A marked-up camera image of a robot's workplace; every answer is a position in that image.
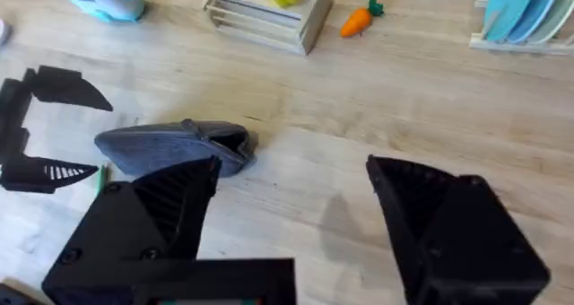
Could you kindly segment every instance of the dish rack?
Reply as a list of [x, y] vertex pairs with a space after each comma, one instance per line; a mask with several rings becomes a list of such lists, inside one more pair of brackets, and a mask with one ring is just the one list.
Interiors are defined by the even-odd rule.
[[315, 46], [334, 0], [301, 0], [280, 8], [273, 0], [205, 0], [217, 31], [307, 55]]
[[[489, 0], [475, 0], [475, 8], [486, 8]], [[487, 50], [505, 50], [526, 53], [540, 53], [551, 55], [571, 55], [574, 54], [574, 34], [567, 39], [550, 39], [542, 44], [532, 44], [523, 42], [520, 44], [510, 44], [506, 41], [488, 41], [485, 39], [492, 25], [496, 22], [497, 15], [494, 14], [487, 21], [481, 32], [473, 33], [470, 39], [470, 48]]]

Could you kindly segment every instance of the black plastic part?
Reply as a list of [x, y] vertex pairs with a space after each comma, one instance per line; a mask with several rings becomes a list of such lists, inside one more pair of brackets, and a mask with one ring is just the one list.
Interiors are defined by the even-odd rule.
[[212, 157], [108, 184], [49, 271], [46, 295], [57, 305], [295, 305], [292, 259], [196, 260], [220, 167]]
[[212, 157], [193, 165], [183, 163], [159, 170], [133, 183], [135, 193], [168, 244], [168, 257], [196, 258], [220, 167], [220, 160]]
[[45, 305], [14, 288], [0, 283], [1, 305]]
[[96, 166], [19, 153], [4, 163], [0, 185], [8, 191], [53, 194], [57, 188], [86, 179], [96, 171]]
[[527, 305], [550, 273], [479, 176], [370, 156], [410, 305]]
[[82, 73], [63, 68], [40, 66], [27, 88], [42, 102], [73, 104], [113, 111], [114, 108], [98, 89], [82, 78]]
[[0, 89], [0, 164], [13, 153], [22, 153], [29, 133], [22, 122], [30, 106], [31, 93], [20, 81], [5, 79]]

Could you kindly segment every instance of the green pen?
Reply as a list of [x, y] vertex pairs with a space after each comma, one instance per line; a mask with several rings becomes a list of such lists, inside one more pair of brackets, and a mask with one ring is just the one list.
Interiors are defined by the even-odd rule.
[[101, 190], [108, 184], [108, 175], [108, 164], [105, 163], [101, 165], [100, 170], [98, 171], [98, 190], [96, 191], [96, 195], [99, 195]]

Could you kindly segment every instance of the orange carrot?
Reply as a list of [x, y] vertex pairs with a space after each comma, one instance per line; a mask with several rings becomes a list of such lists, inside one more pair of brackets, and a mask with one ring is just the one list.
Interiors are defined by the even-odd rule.
[[358, 34], [370, 26], [373, 17], [378, 17], [382, 14], [383, 5], [378, 4], [377, 0], [370, 0], [369, 8], [357, 9], [351, 14], [349, 20], [341, 28], [341, 37], [351, 37]]

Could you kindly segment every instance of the wood grain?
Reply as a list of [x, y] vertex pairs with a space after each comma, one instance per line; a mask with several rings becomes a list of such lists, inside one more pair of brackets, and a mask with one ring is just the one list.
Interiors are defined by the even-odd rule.
[[[574, 299], [574, 60], [467, 47], [474, 0], [380, 0], [362, 36], [340, 26], [369, 0], [336, 0], [298, 57], [218, 35], [203, 0], [148, 0], [106, 24], [66, 0], [0, 0], [14, 35], [0, 77], [80, 70], [113, 113], [34, 101], [27, 153], [102, 164], [100, 131], [182, 118], [260, 134], [257, 164], [221, 181], [202, 258], [296, 257], [300, 304], [404, 304], [370, 153], [486, 177], [552, 269], [536, 302]], [[94, 198], [96, 178], [53, 196], [0, 192], [0, 277], [39, 284]]]

